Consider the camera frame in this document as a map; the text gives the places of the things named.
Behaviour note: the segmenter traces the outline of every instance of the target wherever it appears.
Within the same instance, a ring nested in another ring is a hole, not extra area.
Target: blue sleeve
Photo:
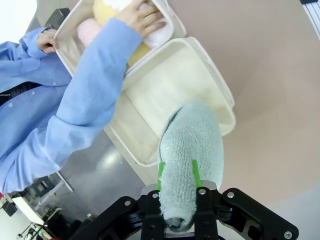
[[[89,147],[109,123],[121,94],[126,64],[142,37],[111,18],[85,50],[47,128],[34,129],[5,159],[0,192],[21,191],[34,179],[57,172],[68,157]]]
[[[9,41],[0,44],[0,61],[19,61],[30,57],[40,59],[47,56],[37,46],[39,34],[46,29],[48,27],[41,27],[28,32],[20,39],[19,44]]]

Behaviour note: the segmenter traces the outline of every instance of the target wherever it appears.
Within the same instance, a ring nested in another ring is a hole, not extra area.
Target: white plastic basket
[[[139,165],[150,167],[169,117],[194,100],[215,111],[222,135],[234,129],[234,100],[216,66],[195,38],[173,39],[128,73],[109,127]]]
[[[57,49],[56,53],[71,76],[74,76],[78,62],[85,50],[85,46],[78,38],[77,28],[84,20],[94,18],[94,2],[95,0],[80,0],[74,9],[69,13],[55,35],[55,38],[59,44],[59,49]],[[177,15],[172,11],[168,3],[163,0],[153,0],[153,3],[158,7],[159,11],[162,12],[167,24],[172,26],[172,33],[167,41],[173,38],[185,37],[186,29]],[[144,57],[131,66],[127,73],[132,71],[132,69],[134,69],[140,64],[141,61],[143,61],[143,59],[147,58],[159,47],[161,47],[161,45],[148,52]]]
[[[163,127],[183,104],[206,102],[216,113],[222,135],[236,125],[235,100],[207,52],[195,38],[183,38],[186,30],[166,0],[153,2],[173,26],[172,36],[129,68],[109,124],[127,153],[144,167],[157,164]],[[72,76],[85,50],[77,28],[94,17],[93,4],[94,0],[80,0],[55,36],[57,54]]]

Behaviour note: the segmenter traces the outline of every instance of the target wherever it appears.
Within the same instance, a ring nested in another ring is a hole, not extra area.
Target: gray floor
[[[60,172],[74,192],[61,188],[46,204],[62,207],[68,219],[99,215],[123,196],[138,199],[145,186],[104,132],[91,147],[72,154]]]

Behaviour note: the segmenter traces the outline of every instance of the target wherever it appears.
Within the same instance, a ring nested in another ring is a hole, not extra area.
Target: pink towel
[[[101,29],[102,27],[97,20],[94,18],[89,18],[78,26],[78,37],[83,45],[87,48],[101,31]]]

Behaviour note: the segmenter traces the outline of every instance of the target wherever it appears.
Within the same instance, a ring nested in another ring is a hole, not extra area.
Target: blue shirt
[[[58,56],[44,54],[36,29],[20,44],[0,44],[0,93],[41,84],[0,106],[0,193],[22,191],[89,147],[111,120],[126,64],[142,37],[111,18],[84,51],[71,78]]]

